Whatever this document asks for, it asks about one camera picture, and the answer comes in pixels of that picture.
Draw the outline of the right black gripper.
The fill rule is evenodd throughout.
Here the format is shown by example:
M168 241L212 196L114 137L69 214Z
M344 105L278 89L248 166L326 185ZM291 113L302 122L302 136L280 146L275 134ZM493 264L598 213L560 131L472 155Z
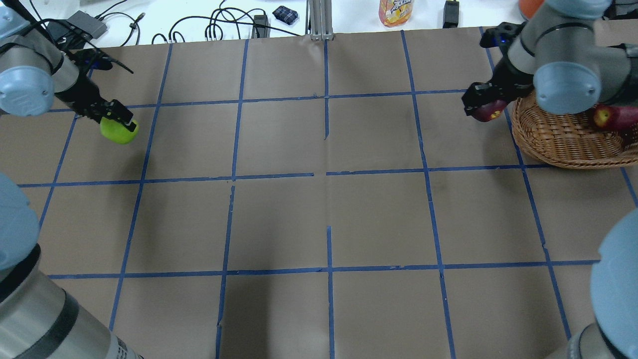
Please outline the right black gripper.
M507 57L502 57L494 67L489 82L472 83L461 100L465 115L470 116L471 111L480 105L495 100L510 103L528 96L533 89L533 75L518 70Z

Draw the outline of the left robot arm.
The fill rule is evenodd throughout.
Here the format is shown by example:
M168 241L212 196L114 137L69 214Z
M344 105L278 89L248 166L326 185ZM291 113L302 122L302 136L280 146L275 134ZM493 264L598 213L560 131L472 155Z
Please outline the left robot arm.
M104 137L121 145L139 130L118 100L105 100L87 72L109 70L115 60L99 48L62 50L17 0L1 5L1 113L34 117L60 100L96 121ZM3 359L139 359L141 355L89 313L39 267L39 216L23 190L1 175L1 357Z

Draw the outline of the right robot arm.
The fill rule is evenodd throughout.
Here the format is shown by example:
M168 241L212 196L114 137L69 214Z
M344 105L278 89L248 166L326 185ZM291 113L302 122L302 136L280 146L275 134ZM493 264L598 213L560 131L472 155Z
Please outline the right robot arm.
M512 127L525 153L566 169L637 163L637 46L602 47L595 23L610 0L545 0L526 22L503 22L481 35L501 59L487 82L462 96L465 113L491 121L514 104ZM590 295L595 320L552 359L635 359L637 211L602 241Z

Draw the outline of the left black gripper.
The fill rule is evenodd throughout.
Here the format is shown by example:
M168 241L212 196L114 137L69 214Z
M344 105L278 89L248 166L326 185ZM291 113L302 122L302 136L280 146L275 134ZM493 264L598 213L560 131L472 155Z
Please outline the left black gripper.
M79 75L75 83L65 90L65 105L76 114L98 123L107 118L118 130L133 133L138 127L132 111L119 100L107 102L100 95L98 86L86 75Z

